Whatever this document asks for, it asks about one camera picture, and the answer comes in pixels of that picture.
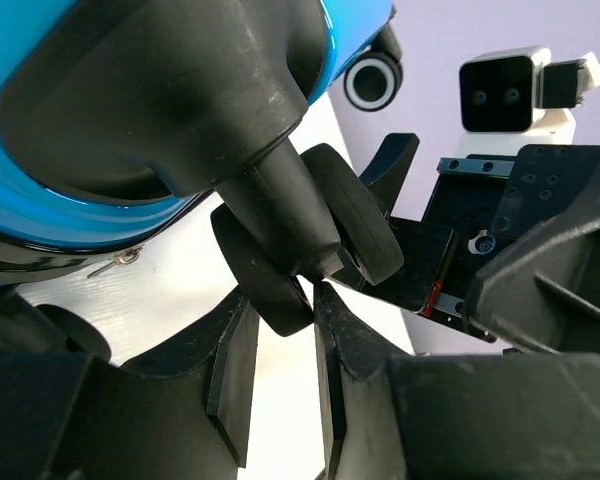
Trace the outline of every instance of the black wheel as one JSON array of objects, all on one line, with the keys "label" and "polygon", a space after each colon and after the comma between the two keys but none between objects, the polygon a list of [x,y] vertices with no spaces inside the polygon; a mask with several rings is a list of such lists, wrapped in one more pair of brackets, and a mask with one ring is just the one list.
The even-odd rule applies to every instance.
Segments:
[{"label": "black wheel", "polygon": [[313,310],[298,279],[269,259],[225,204],[211,214],[211,225],[240,288],[278,335],[293,335],[313,323]]},{"label": "black wheel", "polygon": [[366,52],[345,73],[344,93],[359,110],[377,112],[396,98],[402,76],[400,64],[386,53]]},{"label": "black wheel", "polygon": [[111,360],[107,340],[82,317],[55,305],[38,305],[36,308],[68,337],[70,351],[91,353],[106,362]]},{"label": "black wheel", "polygon": [[402,249],[373,195],[327,144],[302,154],[340,229],[343,245],[364,279],[383,282],[404,263]]}]

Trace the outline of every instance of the blue plastic shell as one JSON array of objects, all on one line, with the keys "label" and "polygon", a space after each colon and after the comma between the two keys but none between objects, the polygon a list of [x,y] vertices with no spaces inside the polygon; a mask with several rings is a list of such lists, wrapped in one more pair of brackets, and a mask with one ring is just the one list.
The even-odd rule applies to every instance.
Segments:
[{"label": "blue plastic shell", "polygon": [[[0,0],[0,87],[75,1]],[[368,45],[391,10],[391,0],[322,2],[330,45],[312,103]],[[27,241],[83,248],[128,242],[162,225],[189,200],[117,207],[67,198],[27,176],[0,144],[0,231]]]}]

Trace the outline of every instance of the white table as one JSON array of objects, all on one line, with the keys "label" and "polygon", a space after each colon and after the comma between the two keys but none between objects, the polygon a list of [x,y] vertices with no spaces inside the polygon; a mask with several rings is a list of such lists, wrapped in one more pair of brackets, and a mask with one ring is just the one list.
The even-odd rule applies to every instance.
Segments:
[{"label": "white table", "polygon": [[[294,133],[299,151],[326,142],[348,158],[328,97]],[[89,271],[21,287],[34,304],[53,303],[91,321],[120,364],[174,335],[213,308],[236,285],[216,244],[213,196],[151,241],[140,259],[87,280]],[[400,311],[338,287],[349,307],[411,352]],[[313,329],[280,338],[262,323],[248,467],[241,480],[311,480],[324,466]]]}]

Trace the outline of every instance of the white camera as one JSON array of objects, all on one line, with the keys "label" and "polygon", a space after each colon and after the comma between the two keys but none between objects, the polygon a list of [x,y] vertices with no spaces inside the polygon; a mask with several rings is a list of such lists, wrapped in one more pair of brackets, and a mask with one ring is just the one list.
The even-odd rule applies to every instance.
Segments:
[{"label": "white camera", "polygon": [[527,132],[547,111],[574,108],[599,85],[592,53],[560,63],[545,47],[487,53],[460,68],[462,123],[474,133]]}]

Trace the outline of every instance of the purple wall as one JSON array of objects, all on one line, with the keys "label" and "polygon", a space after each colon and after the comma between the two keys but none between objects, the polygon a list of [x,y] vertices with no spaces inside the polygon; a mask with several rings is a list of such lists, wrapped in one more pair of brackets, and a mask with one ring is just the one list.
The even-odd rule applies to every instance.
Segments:
[{"label": "purple wall", "polygon": [[[393,25],[404,50],[405,82],[386,110],[354,110],[336,84],[331,98],[356,168],[366,166],[389,132],[415,132],[420,149],[396,207],[399,216],[420,218],[442,156],[452,155],[462,133],[457,75],[482,53],[542,45],[553,59],[570,60],[593,51],[600,60],[600,0],[396,0]],[[575,111],[575,143],[600,144],[600,88]],[[417,350],[464,352],[480,343],[442,327],[408,320]]]}]

